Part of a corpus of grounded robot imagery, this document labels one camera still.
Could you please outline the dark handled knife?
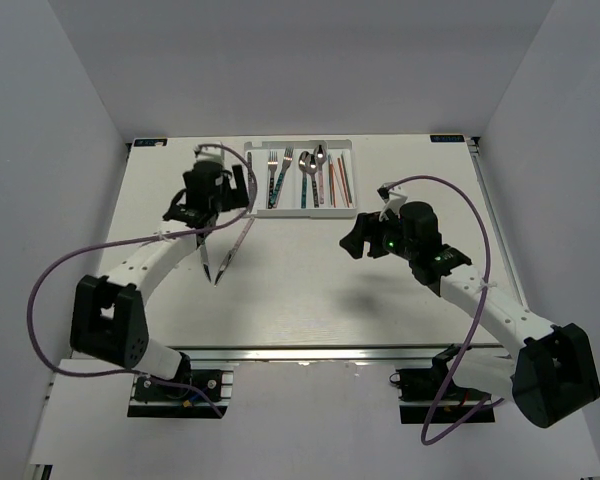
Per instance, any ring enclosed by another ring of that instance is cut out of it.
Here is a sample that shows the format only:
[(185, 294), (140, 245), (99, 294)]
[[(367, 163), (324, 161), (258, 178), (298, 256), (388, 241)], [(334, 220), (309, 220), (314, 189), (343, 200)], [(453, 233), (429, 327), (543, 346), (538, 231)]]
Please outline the dark handled knife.
[(249, 168), (249, 172), (248, 172), (248, 191), (249, 191), (249, 196), (251, 198), (255, 198), (256, 194), (257, 194), (257, 179), (256, 176), (254, 175), (253, 172), (253, 157), (252, 157), (252, 153), (248, 152), (247, 153), (247, 164), (248, 164), (248, 168)]

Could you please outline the pink handled knife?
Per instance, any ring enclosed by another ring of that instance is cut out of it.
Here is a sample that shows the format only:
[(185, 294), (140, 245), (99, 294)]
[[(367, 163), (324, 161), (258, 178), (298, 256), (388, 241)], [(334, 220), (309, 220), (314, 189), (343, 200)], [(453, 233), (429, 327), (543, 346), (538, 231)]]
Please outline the pink handled knife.
[(253, 226), (253, 224), (255, 223), (255, 218), (251, 217), (247, 220), (247, 223), (245, 224), (245, 226), (243, 227), (240, 235), (238, 236), (238, 238), (236, 239), (234, 245), (232, 246), (232, 248), (228, 251), (228, 253), (225, 255), (219, 269), (218, 272), (216, 274), (215, 280), (213, 282), (214, 286), (217, 286), (221, 279), (223, 278), (223, 276), (226, 274), (226, 271), (228, 270), (229, 266), (231, 265), (233, 259), (235, 258), (236, 254), (238, 253), (244, 239), (246, 238), (246, 236), (248, 235), (251, 227)]

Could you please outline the dark handled fork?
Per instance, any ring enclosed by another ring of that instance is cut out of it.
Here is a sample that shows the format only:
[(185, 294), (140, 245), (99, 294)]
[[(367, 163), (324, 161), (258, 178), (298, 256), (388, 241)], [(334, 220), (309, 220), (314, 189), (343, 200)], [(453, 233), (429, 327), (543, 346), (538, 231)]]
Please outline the dark handled fork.
[(268, 193), (267, 193), (267, 208), (272, 209), (272, 198), (275, 188), (275, 177), (276, 171), (278, 167), (278, 154), (275, 150), (269, 151), (269, 156), (267, 160), (268, 167)]

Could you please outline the green handled fork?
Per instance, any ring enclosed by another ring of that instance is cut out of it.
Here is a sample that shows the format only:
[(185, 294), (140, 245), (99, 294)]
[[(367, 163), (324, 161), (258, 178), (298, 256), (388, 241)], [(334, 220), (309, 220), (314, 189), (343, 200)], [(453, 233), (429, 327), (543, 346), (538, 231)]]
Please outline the green handled fork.
[(274, 204), (276, 198), (280, 197), (281, 190), (282, 190), (284, 180), (286, 177), (286, 173), (287, 173), (288, 169), (290, 168), (292, 161), (293, 161), (293, 153), (294, 153), (293, 147), (289, 146), (289, 147), (285, 148), (285, 151), (283, 154), (283, 160), (282, 160), (281, 167), (280, 167), (280, 172), (279, 172), (276, 182), (275, 182), (275, 188), (274, 188), (274, 193), (273, 193), (273, 198), (272, 198), (272, 205)]

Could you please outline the green handled spoon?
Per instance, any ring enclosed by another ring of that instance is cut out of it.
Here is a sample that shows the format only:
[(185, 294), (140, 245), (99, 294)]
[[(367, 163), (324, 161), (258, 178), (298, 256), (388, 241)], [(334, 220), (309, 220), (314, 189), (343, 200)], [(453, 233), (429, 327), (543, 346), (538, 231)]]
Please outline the green handled spoon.
[(308, 179), (307, 179), (307, 171), (306, 171), (306, 161), (308, 160), (310, 153), (308, 151), (303, 151), (299, 155), (298, 159), (298, 167), (301, 172), (301, 200), (300, 206), (302, 209), (305, 209), (307, 206), (307, 187), (308, 187)]

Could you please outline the green handled knife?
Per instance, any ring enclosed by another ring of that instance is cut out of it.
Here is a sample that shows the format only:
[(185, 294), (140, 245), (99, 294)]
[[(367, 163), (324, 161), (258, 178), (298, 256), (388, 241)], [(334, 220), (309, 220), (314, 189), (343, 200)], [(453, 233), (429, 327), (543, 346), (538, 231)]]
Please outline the green handled knife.
[(203, 268), (203, 272), (208, 282), (211, 282), (211, 272), (210, 272), (210, 263), (208, 257), (208, 251), (206, 247), (206, 239), (204, 236), (197, 236), (197, 251), (200, 255), (200, 261)]

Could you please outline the dark handled spoon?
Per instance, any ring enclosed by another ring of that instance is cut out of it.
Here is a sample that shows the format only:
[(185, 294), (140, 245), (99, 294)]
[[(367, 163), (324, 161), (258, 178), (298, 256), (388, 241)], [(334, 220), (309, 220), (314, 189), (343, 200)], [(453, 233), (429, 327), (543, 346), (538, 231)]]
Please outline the dark handled spoon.
[(318, 192), (318, 186), (317, 186), (317, 181), (316, 181), (316, 175), (318, 172), (318, 164), (317, 164), (317, 160), (313, 154), (309, 154), (306, 157), (305, 168), (306, 168), (307, 175), (310, 177), (310, 180), (311, 180), (313, 205), (315, 208), (318, 208), (320, 205), (319, 192)]

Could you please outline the pink handled spoon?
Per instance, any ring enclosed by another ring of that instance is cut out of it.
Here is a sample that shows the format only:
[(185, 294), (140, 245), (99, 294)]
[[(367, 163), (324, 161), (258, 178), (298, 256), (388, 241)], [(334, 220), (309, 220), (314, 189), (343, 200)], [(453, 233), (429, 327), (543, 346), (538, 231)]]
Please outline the pink handled spoon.
[(319, 198), (319, 204), (323, 205), (324, 204), (324, 170), (323, 170), (323, 166), (326, 162), (326, 149), (324, 147), (323, 144), (318, 144), (315, 149), (314, 149), (314, 157), (316, 160), (316, 165), (318, 168), (317, 171), (317, 176), (318, 176), (318, 181), (317, 181), (317, 186), (318, 186), (318, 198)]

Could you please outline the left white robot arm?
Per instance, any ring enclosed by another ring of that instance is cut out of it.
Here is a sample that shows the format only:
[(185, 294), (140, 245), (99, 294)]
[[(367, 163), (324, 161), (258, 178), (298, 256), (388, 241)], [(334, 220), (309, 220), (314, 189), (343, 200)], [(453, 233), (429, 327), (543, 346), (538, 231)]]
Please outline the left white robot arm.
[(191, 387), (189, 357), (152, 339), (145, 306), (151, 294), (187, 256), (198, 250), (224, 212), (249, 206), (244, 167), (229, 170), (201, 160), (183, 174), (152, 240), (100, 277), (84, 276), (75, 292), (70, 332), (73, 350), (157, 378), (168, 398)]

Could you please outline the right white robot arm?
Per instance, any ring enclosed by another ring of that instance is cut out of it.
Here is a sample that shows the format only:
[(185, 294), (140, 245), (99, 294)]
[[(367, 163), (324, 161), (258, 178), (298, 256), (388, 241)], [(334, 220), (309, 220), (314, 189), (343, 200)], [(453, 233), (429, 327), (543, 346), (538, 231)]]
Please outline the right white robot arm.
[(541, 428), (600, 397), (586, 332), (574, 323), (556, 325), (489, 286), (468, 256), (443, 242), (429, 204), (361, 213), (339, 244), (354, 259), (392, 254), (406, 260), (420, 284), (467, 315), (478, 315), (480, 326), (507, 352), (496, 357), (450, 346), (433, 358), (426, 379), (407, 386), (408, 394), (434, 390), (452, 399), (465, 389), (481, 391), (513, 402)]

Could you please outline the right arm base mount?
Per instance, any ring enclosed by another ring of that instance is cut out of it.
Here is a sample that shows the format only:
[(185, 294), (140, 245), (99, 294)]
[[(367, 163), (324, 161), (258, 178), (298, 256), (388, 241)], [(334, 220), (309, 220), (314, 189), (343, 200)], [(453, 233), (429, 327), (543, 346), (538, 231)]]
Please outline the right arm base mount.
[[(451, 345), (437, 354), (426, 367), (403, 367), (389, 377), (389, 384), (399, 391), (400, 422), (403, 425), (422, 425), (428, 410), (448, 373), (448, 367), (460, 350)], [(451, 425), (468, 413), (484, 397), (487, 402), (468, 423), (494, 423), (492, 397), (484, 392), (457, 386), (451, 382), (436, 407), (431, 423)]]

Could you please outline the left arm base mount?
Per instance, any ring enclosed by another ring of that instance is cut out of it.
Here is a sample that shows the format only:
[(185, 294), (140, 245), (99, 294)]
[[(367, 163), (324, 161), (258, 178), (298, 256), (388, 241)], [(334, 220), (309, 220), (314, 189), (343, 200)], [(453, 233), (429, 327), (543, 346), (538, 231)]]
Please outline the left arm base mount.
[(132, 384), (127, 408), (129, 418), (211, 419), (226, 413), (232, 396), (234, 367), (219, 363), (193, 363), (183, 384), (174, 388), (155, 382), (147, 375), (137, 376)]

